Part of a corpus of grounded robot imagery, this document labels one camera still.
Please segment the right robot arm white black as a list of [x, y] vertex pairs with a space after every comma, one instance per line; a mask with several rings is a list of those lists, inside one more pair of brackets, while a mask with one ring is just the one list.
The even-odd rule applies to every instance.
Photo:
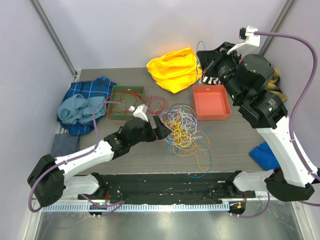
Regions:
[[318, 169], [303, 164], [289, 133], [288, 111], [267, 84], [275, 74], [266, 58], [258, 54], [241, 57], [224, 42], [214, 50], [199, 50], [196, 55], [206, 77], [220, 80], [242, 117], [264, 138], [279, 167], [267, 171], [239, 172], [226, 184], [226, 193], [233, 198], [245, 191], [269, 192], [283, 202], [307, 201], [315, 192], [313, 184]]

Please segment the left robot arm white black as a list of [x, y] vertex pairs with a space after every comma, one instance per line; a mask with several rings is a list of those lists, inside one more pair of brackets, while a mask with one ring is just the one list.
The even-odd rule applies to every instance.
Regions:
[[132, 117], [118, 131], [109, 134], [98, 144], [84, 150], [54, 158], [50, 154], [40, 158], [27, 182], [31, 187], [29, 198], [36, 198], [44, 208], [62, 197], [87, 195], [102, 199], [108, 186], [98, 173], [80, 176], [79, 173], [95, 165], [115, 160], [127, 154], [131, 147], [141, 142], [163, 140], [171, 134], [155, 115], [155, 128], [148, 120]]

